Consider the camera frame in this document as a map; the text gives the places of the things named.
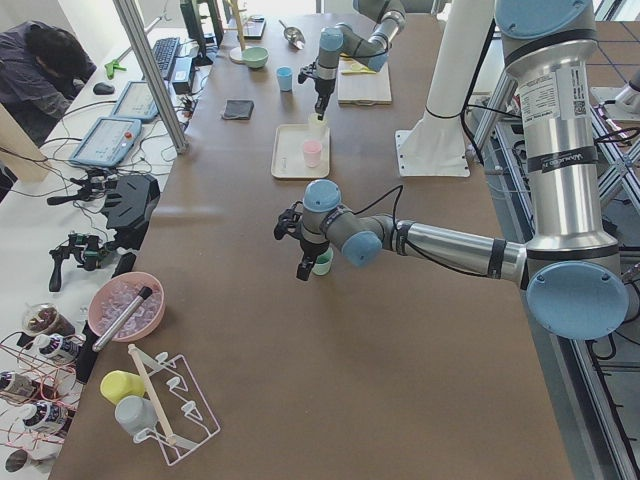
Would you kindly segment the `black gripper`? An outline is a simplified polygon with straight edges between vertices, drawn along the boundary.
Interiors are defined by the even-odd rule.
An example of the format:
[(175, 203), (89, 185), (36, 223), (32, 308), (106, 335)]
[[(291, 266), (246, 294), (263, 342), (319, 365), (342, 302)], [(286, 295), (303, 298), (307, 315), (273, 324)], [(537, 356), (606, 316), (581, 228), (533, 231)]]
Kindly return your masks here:
[(319, 121), (324, 120), (328, 106), (328, 98), (334, 92), (334, 67), (323, 66), (320, 62), (313, 62), (299, 70), (297, 82), (303, 84), (307, 80), (314, 82), (314, 88), (319, 95), (314, 109)]
[(303, 214), (298, 210), (301, 205), (300, 200), (295, 201), (286, 208), (279, 216), (274, 227), (274, 237), (282, 240), (285, 235), (299, 241), (303, 251), (303, 259), (297, 266), (296, 278), (307, 281), (312, 272), (312, 263), (315, 266), (330, 263), (329, 241), (321, 239), (316, 234), (305, 233), (303, 227)]

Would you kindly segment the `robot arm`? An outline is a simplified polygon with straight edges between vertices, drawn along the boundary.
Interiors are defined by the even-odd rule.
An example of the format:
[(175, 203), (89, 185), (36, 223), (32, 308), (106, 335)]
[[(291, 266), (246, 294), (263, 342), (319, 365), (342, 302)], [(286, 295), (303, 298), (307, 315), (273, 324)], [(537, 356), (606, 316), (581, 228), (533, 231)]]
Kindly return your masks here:
[(568, 339), (595, 340), (626, 319), (618, 241), (603, 227), (586, 63), (597, 47), (588, 1), (456, 1), (424, 114), (395, 134), (404, 177), (466, 177), (470, 145), (496, 198), (531, 203), (524, 243), (353, 211), (327, 179), (308, 184), (274, 229), (302, 249), (297, 277), (339, 250), (355, 266), (383, 250), (526, 294), (534, 319)]
[(298, 83), (307, 79), (314, 83), (318, 95), (314, 110), (323, 120), (330, 97), (335, 90), (341, 54), (379, 72), (388, 59), (391, 41), (406, 25), (406, 10), (401, 1), (354, 1), (354, 9), (373, 20), (376, 28), (368, 39), (356, 34), (346, 23), (323, 28), (315, 60), (300, 69)]

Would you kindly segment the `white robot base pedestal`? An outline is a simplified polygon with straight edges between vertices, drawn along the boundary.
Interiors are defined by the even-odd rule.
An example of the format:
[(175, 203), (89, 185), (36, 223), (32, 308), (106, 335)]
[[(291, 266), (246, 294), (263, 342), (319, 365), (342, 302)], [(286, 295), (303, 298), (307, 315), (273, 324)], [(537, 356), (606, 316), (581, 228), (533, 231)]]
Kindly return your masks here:
[(495, 7), (490, 0), (452, 3), (425, 102), (411, 130), (396, 132), (403, 177), (467, 177), (470, 170), (461, 114), (484, 45), (493, 36)]

